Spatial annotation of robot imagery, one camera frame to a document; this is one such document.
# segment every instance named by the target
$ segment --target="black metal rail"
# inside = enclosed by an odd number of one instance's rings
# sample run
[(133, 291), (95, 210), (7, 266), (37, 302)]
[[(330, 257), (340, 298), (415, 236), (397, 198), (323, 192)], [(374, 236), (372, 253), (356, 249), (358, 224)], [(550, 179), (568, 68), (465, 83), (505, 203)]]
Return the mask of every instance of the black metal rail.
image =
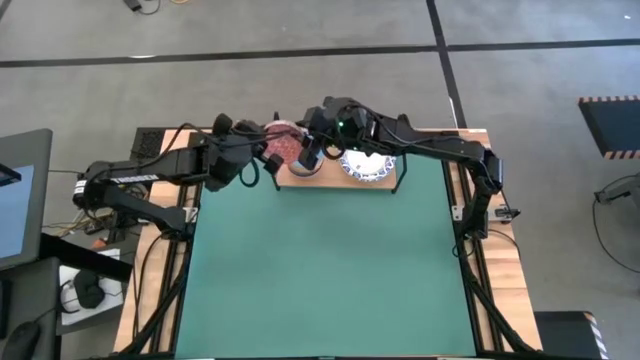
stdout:
[[(453, 188), (453, 179), (451, 177), (451, 169), (449, 168), (449, 163), (446, 161), (442, 161), (442, 172), (444, 174), (444, 184), (447, 190), (447, 199), (449, 200), (449, 208), (451, 206), (457, 205), (455, 190)], [(454, 234), (456, 232), (456, 225), (452, 222)], [(456, 241), (456, 249), (458, 254), (463, 254), (465, 252), (464, 246)], [(460, 262), (460, 268), (464, 266), (464, 262), (467, 261), (462, 256), (458, 256), (458, 260)], [(478, 321), (478, 308), (476, 307), (476, 301), (473, 296), (473, 292), (471, 288), (466, 282), (463, 282), (464, 287), (464, 295), (467, 300), (467, 308), (469, 310), (469, 321), (471, 322), (471, 334), (473, 336), (473, 344), (476, 348), (476, 353), (483, 351), (483, 343), (482, 343), (482, 331), (480, 329), (480, 323)]]
[[(469, 187), (469, 179), (467, 178), (467, 170), (461, 164), (458, 164), (458, 176), (460, 177), (460, 188), (462, 189), (462, 197), (465, 204), (471, 200), (471, 188)], [(493, 292), (491, 291), (491, 280), (489, 279), (489, 271), (487, 270), (487, 263), (484, 259), (484, 250), (482, 248), (482, 241), (478, 238), (471, 239), (471, 245), (473, 246), (476, 254), (476, 267), (478, 269), (478, 279), (482, 289), (487, 293), (487, 296), (493, 302)], [(491, 339), (493, 342), (493, 348), (496, 351), (503, 351), (502, 335), (496, 326), (493, 319), (489, 318), (489, 329), (491, 330)]]
[[(195, 208), (200, 208), (200, 195), (202, 194), (202, 185), (196, 186), (196, 191), (193, 195), (193, 203), (191, 206)], [(182, 262), (187, 269), (187, 283), (189, 282), (189, 266), (191, 265), (191, 251), (193, 249), (193, 242), (187, 242), (186, 249), (184, 250), (184, 256), (182, 258)], [(173, 318), (173, 327), (171, 328), (171, 337), (169, 342), (169, 351), (176, 351), (178, 333), (180, 332), (180, 319), (182, 318), (182, 309), (184, 308), (184, 297), (187, 291), (187, 287), (182, 288), (180, 293), (178, 293), (178, 298), (176, 299), (176, 310)]]
[[(177, 206), (184, 206), (186, 194), (187, 188), (185, 186), (181, 186), (178, 192), (178, 201), (176, 204)], [(158, 296), (158, 302), (160, 302), (161, 299), (164, 299), (167, 296), (167, 292), (169, 292), (169, 288), (171, 287), (177, 252), (178, 243), (175, 241), (171, 241), (169, 243), (169, 249), (167, 252), (167, 260), (164, 263), (164, 272), (162, 273), (162, 282), (160, 283), (160, 295)], [(163, 324), (164, 321), (160, 321), (155, 331), (153, 332), (153, 336), (151, 337), (151, 345), (149, 348), (150, 353), (160, 351), (160, 339), (162, 337)]]

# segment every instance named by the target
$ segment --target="green mat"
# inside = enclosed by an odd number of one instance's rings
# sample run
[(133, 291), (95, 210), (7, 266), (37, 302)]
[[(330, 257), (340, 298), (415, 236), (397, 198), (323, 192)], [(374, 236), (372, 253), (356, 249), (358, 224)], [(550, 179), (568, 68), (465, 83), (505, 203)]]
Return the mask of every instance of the green mat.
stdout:
[(442, 167), (408, 160), (395, 195), (205, 191), (176, 358), (475, 355)]

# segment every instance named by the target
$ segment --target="computer screen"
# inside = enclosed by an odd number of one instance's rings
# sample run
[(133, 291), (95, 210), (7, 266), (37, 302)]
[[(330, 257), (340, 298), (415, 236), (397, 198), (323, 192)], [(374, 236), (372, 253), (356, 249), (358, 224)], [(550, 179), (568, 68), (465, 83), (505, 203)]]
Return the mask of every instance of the computer screen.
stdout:
[(33, 165), (13, 170), (22, 175), (22, 180), (0, 187), (0, 258), (22, 252), (27, 224)]

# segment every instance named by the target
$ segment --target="red item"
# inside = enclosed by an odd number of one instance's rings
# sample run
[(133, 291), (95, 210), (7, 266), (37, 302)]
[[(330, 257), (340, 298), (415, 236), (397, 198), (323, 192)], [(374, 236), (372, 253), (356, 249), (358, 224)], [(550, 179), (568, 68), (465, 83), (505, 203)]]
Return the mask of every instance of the red item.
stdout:
[(267, 129), (268, 134), (282, 133), (284, 131), (291, 131), (292, 134), (278, 137), (277, 139), (267, 141), (267, 149), (264, 151), (265, 157), (269, 157), (272, 154), (278, 154), (283, 159), (283, 164), (289, 165), (298, 161), (298, 156), (302, 151), (302, 145), (300, 144), (299, 137), (302, 136), (302, 132), (295, 126), (284, 124), (273, 124)]

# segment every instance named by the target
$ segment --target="floor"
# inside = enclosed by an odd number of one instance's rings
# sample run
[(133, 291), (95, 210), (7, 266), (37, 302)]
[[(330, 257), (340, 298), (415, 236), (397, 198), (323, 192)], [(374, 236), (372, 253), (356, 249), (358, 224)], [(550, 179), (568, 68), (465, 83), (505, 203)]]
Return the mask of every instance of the floor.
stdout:
[[(151, 9), (155, 2), (143, 5)], [(265, 122), (278, 110), (299, 119), (326, 95), (351, 96), (390, 115), (407, 113), (419, 127), (487, 128), (505, 160), (509, 201), (523, 211), (514, 228), (534, 309), (592, 311), (611, 357), (635, 358), (640, 277), (602, 252), (591, 202), (593, 191), (639, 171), (640, 163), (603, 160), (576, 100), (639, 92), (640, 2), (435, 5), (444, 39), (434, 36), (434, 14), (424, 0), (165, 0), (153, 16), (131, 13), (119, 0), (4, 0), (0, 136), (51, 128), (51, 167), (81, 170), (98, 159), (126, 159), (139, 126), (210, 125), (219, 112)], [(636, 39), (636, 46), (569, 48), (576, 46), (572, 41), (617, 39)], [(129, 58), (436, 43), (444, 50), (443, 40), (448, 53), (143, 64)], [(493, 46), (504, 43), (521, 50)], [(472, 46), (453, 51), (456, 45)], [(128, 60), (109, 64), (114, 57)], [(33, 62), (79, 58), (105, 65)], [(73, 218), (72, 187), (69, 175), (50, 176), (45, 223)], [(638, 210), (620, 200), (597, 212), (607, 246), (640, 268)], [(65, 335), (62, 358), (108, 354), (117, 326), (114, 317)]]

